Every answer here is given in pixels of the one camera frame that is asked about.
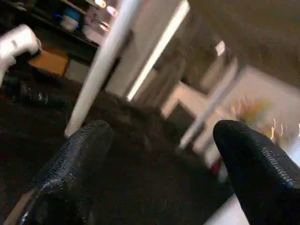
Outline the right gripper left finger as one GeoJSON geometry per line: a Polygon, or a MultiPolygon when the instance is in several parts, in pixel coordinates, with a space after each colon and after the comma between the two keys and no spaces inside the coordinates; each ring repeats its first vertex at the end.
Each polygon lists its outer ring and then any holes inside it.
{"type": "Polygon", "coordinates": [[[103,120],[73,133],[36,176],[33,193],[20,214],[20,224],[86,224],[112,141],[113,131],[103,120]]]}

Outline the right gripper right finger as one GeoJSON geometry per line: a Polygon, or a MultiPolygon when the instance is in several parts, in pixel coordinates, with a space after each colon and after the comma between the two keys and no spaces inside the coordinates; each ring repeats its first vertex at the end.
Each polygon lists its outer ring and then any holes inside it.
{"type": "Polygon", "coordinates": [[[298,225],[300,168],[287,153],[239,121],[218,121],[213,138],[248,222],[298,225]]]}

